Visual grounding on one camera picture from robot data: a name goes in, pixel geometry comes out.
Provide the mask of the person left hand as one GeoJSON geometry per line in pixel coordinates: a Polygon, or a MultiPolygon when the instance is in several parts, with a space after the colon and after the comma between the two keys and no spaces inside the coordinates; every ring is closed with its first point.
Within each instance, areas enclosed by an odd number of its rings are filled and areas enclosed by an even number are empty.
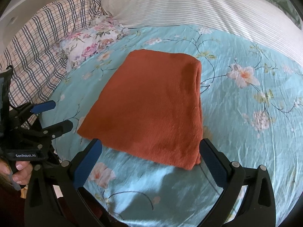
{"type": "MultiPolygon", "coordinates": [[[[12,174],[12,180],[20,186],[26,186],[30,182],[33,166],[29,161],[17,161],[15,166],[17,172],[12,174]]],[[[1,159],[1,189],[6,191],[14,190],[9,177],[10,174],[11,169],[9,164],[5,160],[1,159]]]]}

